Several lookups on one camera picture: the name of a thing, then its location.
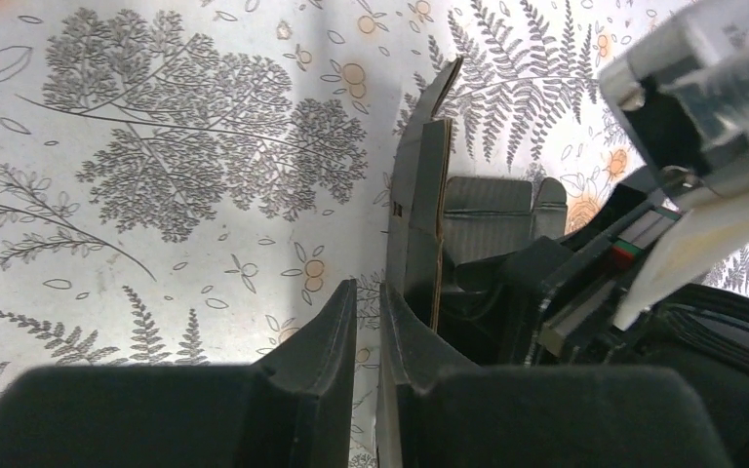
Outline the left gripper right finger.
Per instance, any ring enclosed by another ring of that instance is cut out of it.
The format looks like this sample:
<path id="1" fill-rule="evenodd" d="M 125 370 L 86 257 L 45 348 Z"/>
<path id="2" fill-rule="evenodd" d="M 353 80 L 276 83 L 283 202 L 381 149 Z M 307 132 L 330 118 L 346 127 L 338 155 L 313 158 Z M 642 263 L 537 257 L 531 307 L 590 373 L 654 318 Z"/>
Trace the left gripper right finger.
<path id="1" fill-rule="evenodd" d="M 481 367 L 380 288 L 383 467 L 729 467 L 697 393 L 647 366 Z"/>

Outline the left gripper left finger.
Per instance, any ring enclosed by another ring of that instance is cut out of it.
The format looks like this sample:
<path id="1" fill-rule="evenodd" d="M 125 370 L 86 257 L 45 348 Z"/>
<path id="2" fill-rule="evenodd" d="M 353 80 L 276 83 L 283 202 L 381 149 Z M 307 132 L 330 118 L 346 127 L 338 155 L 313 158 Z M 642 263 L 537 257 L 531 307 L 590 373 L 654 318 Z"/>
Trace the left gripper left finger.
<path id="1" fill-rule="evenodd" d="M 357 286 L 250 365 L 45 367 L 0 400 L 0 467 L 344 467 Z"/>

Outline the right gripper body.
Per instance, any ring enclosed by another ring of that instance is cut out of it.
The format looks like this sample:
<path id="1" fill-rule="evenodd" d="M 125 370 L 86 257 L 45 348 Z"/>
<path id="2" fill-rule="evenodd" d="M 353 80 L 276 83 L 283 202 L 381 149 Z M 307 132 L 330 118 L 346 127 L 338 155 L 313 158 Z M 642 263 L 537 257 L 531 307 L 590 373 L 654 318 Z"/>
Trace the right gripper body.
<path id="1" fill-rule="evenodd" d="M 459 264 L 452 342 L 481 364 L 643 366 L 695 390 L 734 465 L 749 467 L 749 298 L 688 282 L 626 331 L 616 307 L 679 215 L 646 188 L 617 186 L 559 239 Z"/>

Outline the black paper box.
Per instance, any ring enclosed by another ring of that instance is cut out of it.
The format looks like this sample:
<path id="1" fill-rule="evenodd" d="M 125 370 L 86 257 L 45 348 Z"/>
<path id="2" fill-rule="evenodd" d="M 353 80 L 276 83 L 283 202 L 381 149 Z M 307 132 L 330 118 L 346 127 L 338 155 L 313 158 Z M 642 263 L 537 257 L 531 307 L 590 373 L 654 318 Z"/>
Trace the black paper box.
<path id="1" fill-rule="evenodd" d="M 450 175 L 451 117 L 442 107 L 463 64 L 447 61 L 425 86 L 397 146 L 389 195 L 386 283 L 417 318 L 479 365 L 499 361 L 508 312 L 499 267 L 533 241 L 565 233 L 568 195 L 538 183 Z"/>

